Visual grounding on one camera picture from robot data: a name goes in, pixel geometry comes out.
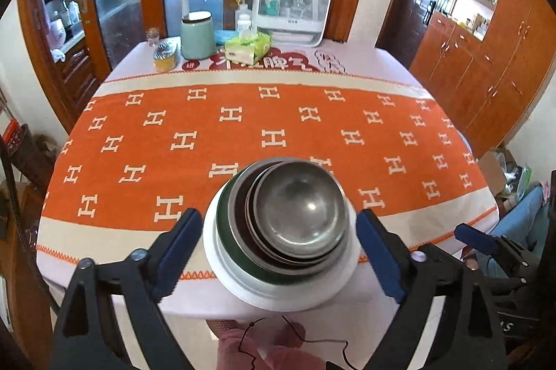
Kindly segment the dark wicker basket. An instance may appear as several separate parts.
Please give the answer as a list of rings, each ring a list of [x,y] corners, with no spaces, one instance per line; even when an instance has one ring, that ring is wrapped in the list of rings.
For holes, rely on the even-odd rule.
[[[46,192],[54,163],[40,150],[28,125],[19,125],[12,120],[3,134],[3,140],[12,165],[36,188]]]

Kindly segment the green round plate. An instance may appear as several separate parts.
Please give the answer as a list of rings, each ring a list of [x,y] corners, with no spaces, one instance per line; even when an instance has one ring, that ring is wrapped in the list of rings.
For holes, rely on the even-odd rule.
[[[275,285],[292,285],[330,270],[347,249],[346,235],[333,250],[314,261],[284,257],[258,237],[247,213],[253,185],[262,172],[261,168],[246,168],[224,185],[217,203],[216,228],[226,255],[246,274]]]

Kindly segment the white paper plate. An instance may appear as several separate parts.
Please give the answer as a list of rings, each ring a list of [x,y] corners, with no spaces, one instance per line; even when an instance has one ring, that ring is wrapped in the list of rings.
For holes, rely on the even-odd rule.
[[[293,284],[261,281],[240,268],[225,251],[217,231],[217,210],[224,189],[210,201],[204,217],[203,245],[208,265],[220,283],[241,301],[270,312],[292,313],[318,307],[347,285],[357,268],[361,245],[355,233],[356,212],[348,206],[350,229],[345,249],[327,270]]]

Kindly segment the cardboard box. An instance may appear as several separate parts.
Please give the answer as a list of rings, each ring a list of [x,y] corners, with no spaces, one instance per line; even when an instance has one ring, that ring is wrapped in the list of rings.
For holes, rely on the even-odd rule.
[[[519,166],[507,149],[496,148],[479,159],[479,168],[494,196],[509,196],[515,190]]]

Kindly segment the wooden cabinet wall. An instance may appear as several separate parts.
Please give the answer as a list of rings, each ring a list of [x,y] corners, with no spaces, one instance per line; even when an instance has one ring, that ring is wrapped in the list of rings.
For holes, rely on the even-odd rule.
[[[490,18],[437,7],[410,71],[481,157],[509,138],[542,93],[555,13],[548,0],[476,1]]]

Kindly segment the yellow foil bowl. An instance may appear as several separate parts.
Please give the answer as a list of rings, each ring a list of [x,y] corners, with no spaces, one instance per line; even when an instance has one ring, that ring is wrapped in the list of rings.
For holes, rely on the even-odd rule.
[[[161,41],[153,53],[153,63],[157,72],[173,71],[178,64],[178,45],[174,41]]]

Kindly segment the wide steel bowl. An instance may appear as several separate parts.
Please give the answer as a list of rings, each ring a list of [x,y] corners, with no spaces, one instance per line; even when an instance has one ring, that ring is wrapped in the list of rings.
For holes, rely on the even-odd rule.
[[[315,277],[348,246],[348,201],[326,169],[295,158],[252,163],[226,184],[217,231],[232,261],[279,285]]]

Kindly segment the white pill bottle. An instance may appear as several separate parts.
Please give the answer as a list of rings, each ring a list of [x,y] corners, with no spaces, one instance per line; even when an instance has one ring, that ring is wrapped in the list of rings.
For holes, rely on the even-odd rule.
[[[248,13],[241,13],[237,17],[237,32],[241,39],[250,39],[252,35],[252,19]]]

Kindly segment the white sterilizer cabinet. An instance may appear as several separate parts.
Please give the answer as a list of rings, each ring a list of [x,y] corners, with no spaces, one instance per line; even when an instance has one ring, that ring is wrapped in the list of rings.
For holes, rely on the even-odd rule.
[[[252,24],[275,45],[317,47],[330,4],[331,0],[253,0]]]

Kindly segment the mint green canister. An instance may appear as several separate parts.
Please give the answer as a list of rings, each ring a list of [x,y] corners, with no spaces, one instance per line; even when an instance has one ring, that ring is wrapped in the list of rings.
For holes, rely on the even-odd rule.
[[[181,55],[203,60],[217,52],[214,23],[209,11],[189,12],[181,23]]]

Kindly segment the green tissue pack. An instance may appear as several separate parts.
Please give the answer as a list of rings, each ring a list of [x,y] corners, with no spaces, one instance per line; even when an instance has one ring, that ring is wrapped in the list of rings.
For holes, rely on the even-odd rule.
[[[237,36],[225,42],[224,57],[237,64],[252,66],[270,51],[270,45],[271,37],[266,33],[251,33],[249,37]]]

